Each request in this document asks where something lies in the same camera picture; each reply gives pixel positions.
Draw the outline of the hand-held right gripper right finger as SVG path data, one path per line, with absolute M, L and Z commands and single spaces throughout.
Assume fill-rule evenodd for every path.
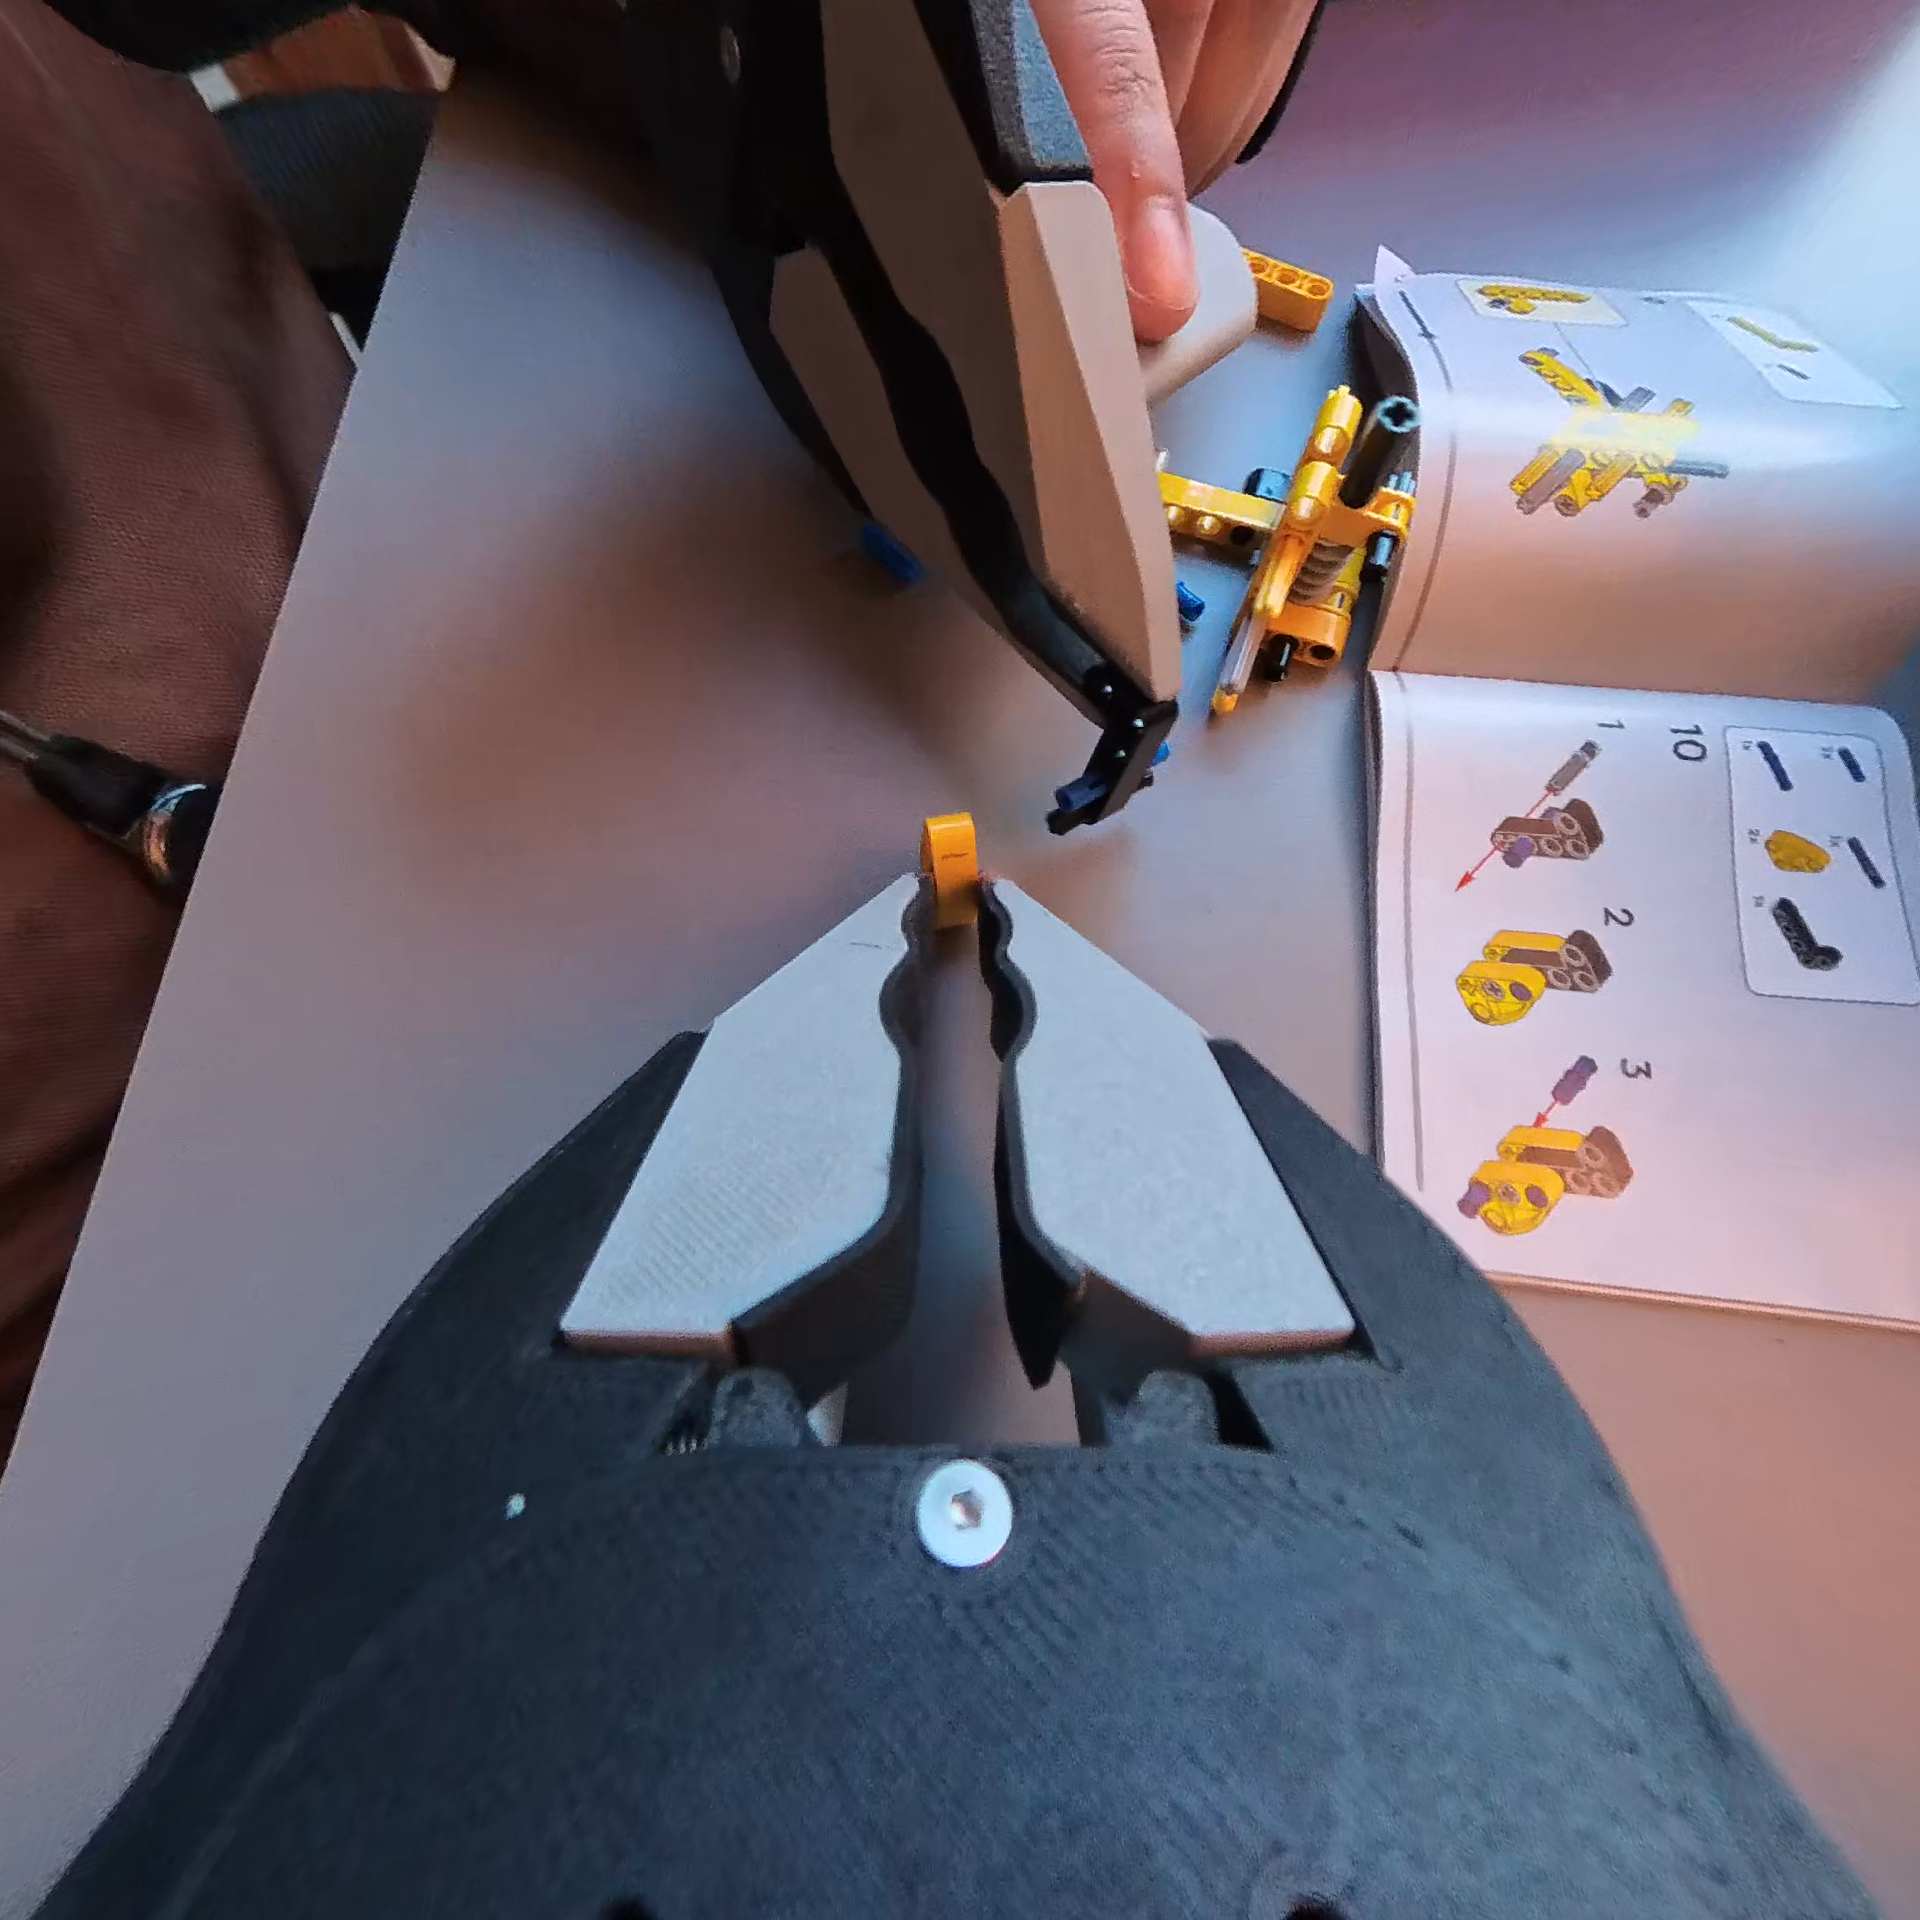
M 1009 881 L 977 964 L 998 1063 L 998 1286 L 1024 1380 L 1071 1385 L 1085 1446 L 1261 1446 L 1241 1361 L 1355 1332 L 1209 1033 Z

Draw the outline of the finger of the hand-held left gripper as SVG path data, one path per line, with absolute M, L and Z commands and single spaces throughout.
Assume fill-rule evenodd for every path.
M 931 369 L 886 376 L 952 558 L 1146 705 L 1182 640 L 1119 242 L 1029 4 L 823 4 L 832 170 Z
M 904 386 L 906 425 L 897 425 L 881 369 L 813 247 L 774 265 L 770 326 L 863 518 L 952 587 L 1064 699 L 1085 703 L 1099 655 L 1050 606 L 1029 566 L 1017 518 L 976 456 L 942 354 L 930 354 L 928 400 L 914 382 Z

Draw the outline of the person's left hand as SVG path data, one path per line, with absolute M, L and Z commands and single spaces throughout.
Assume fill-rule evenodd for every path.
M 1312 3 L 1037 3 L 1040 35 L 1119 241 L 1133 332 L 1198 300 L 1187 204 L 1255 137 L 1305 46 Z

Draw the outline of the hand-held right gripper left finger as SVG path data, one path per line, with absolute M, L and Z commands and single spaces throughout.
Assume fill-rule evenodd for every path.
M 701 1033 L 560 1316 L 582 1354 L 833 1395 L 902 1329 L 928 887 L 904 874 Z

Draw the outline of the yellow straight lego beam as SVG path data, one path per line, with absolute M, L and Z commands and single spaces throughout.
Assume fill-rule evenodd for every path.
M 1337 283 L 1307 267 L 1242 247 L 1255 287 L 1255 320 L 1269 330 L 1312 336 L 1326 320 Z

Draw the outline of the white instruction booklet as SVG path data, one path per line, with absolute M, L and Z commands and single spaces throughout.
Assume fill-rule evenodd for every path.
M 1422 411 L 1373 748 L 1383 1172 L 1499 1281 L 1914 1327 L 1914 410 L 1738 295 L 1360 291 Z

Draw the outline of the black angled lego beam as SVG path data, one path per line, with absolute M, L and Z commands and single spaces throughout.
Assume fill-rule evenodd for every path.
M 1152 785 L 1177 719 L 1177 703 L 1146 705 L 1131 694 L 1115 698 L 1102 713 L 1104 728 L 1085 770 L 1056 788 L 1046 831 L 1066 835 L 1123 810 L 1139 786 Z

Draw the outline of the yellow lego assembly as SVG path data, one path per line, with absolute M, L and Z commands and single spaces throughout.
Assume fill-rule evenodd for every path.
M 1214 719 L 1232 713 L 1256 678 L 1279 682 L 1290 668 L 1344 658 L 1363 563 L 1381 545 L 1391 553 L 1409 529 L 1414 494 L 1400 456 L 1419 422 L 1409 396 L 1362 410 L 1351 390 L 1334 386 L 1277 490 L 1158 474 L 1170 535 L 1251 570 L 1211 694 Z

